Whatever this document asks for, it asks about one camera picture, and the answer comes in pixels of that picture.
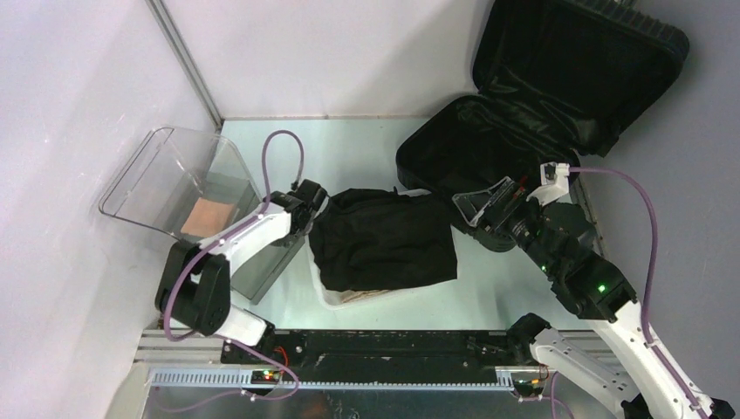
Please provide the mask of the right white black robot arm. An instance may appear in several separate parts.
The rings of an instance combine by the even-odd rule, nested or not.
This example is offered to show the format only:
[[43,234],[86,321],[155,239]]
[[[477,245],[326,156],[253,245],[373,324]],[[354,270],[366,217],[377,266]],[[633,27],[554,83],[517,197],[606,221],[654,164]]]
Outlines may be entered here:
[[507,351],[520,365],[554,367],[617,418],[734,418],[725,400],[703,393],[642,322],[636,291],[614,264],[583,244],[549,215],[569,181],[543,180],[530,192],[505,177],[452,202],[471,227],[511,239],[540,268],[560,304],[608,345],[618,372],[572,344],[537,315],[522,317],[508,333]]

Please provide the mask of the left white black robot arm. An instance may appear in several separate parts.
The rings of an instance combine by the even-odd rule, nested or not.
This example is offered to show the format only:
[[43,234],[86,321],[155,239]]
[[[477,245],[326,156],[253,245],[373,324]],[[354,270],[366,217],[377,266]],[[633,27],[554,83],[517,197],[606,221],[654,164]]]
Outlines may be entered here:
[[273,325],[233,302],[232,281],[246,277],[257,295],[264,295],[303,245],[326,198],[318,183],[303,180],[287,193],[272,192],[252,213],[212,237],[176,241],[155,307],[203,336],[243,343],[243,353],[255,363],[271,360]]

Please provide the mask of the beige cloth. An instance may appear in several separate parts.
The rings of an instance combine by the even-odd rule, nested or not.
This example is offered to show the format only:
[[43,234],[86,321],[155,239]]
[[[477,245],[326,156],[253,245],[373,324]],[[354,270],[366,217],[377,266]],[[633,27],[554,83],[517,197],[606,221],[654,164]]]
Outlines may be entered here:
[[388,295],[394,295],[396,291],[392,290],[373,290],[373,291],[345,291],[339,293],[340,304],[349,304],[368,299],[377,299],[379,297],[386,297]]

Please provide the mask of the clear acrylic bin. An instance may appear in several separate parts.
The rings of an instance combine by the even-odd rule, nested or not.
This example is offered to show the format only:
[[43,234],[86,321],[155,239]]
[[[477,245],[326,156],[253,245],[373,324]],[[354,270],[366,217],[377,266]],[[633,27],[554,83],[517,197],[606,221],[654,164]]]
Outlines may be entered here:
[[[224,230],[267,199],[258,191],[254,176],[232,141],[218,134],[160,127],[147,135],[113,178],[99,201],[99,212],[166,237],[169,243],[161,252],[167,255],[180,239],[195,242],[206,238],[181,233],[201,197],[236,205]],[[242,276],[235,277],[232,285],[233,300],[252,305],[258,304],[271,288],[258,296],[255,285]]]

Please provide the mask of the black ribbed hard-shell suitcase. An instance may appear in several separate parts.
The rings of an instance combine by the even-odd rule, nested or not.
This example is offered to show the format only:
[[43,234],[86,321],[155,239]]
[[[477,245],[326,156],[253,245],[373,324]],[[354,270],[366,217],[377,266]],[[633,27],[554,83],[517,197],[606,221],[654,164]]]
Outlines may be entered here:
[[617,1],[495,1],[460,96],[399,146],[397,176],[451,203],[548,161],[605,156],[677,80],[679,28]]

